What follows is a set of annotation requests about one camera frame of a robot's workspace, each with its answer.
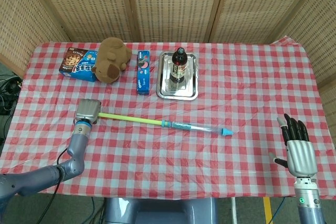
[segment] gingham tablecloth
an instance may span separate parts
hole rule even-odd
[[[98,99],[102,112],[224,125],[232,137],[99,119],[92,127],[82,175],[59,193],[89,196],[189,199],[294,195],[293,178],[269,152],[286,157],[277,116],[306,123],[316,149],[320,194],[336,197],[334,146],[315,77],[304,48],[285,37],[272,45],[127,43],[128,68],[113,84],[58,73],[68,47],[46,43],[33,53],[1,155],[2,173],[22,173],[56,163],[68,146],[80,99]],[[156,95],[159,55],[184,47],[199,58],[198,97]],[[137,95],[137,51],[151,53],[150,95]],[[67,154],[61,160],[68,159]],[[53,193],[54,187],[45,192]]]

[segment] yellow-green handle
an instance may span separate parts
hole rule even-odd
[[[155,125],[160,125],[160,126],[161,126],[161,123],[162,123],[162,121],[159,121],[159,120],[151,120],[151,119],[145,119],[145,118],[134,118],[132,116],[115,115],[115,114],[109,114],[109,113],[98,113],[98,116],[100,118],[111,118],[111,119],[138,122],[138,123],[149,123],[149,124],[155,124]]]

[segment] stainless steel tray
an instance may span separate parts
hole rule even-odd
[[[198,60],[192,53],[187,53],[188,62],[184,81],[175,84],[169,79],[174,52],[160,54],[158,82],[156,92],[159,97],[176,100],[194,100],[198,96]]]

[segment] bottle cap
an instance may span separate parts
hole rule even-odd
[[[222,136],[231,136],[233,135],[233,132],[226,129],[226,128],[222,128]]]
[[[178,50],[177,50],[177,53],[178,53],[179,55],[184,54],[184,48],[183,48],[183,47],[179,47]]]

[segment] blue box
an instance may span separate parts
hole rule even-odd
[[[59,72],[64,76],[84,81],[96,81],[92,72],[95,66],[97,52],[92,50],[70,47],[64,56]]]
[[[138,52],[138,74],[136,90],[138,94],[149,94],[150,90],[150,53],[148,50]]]

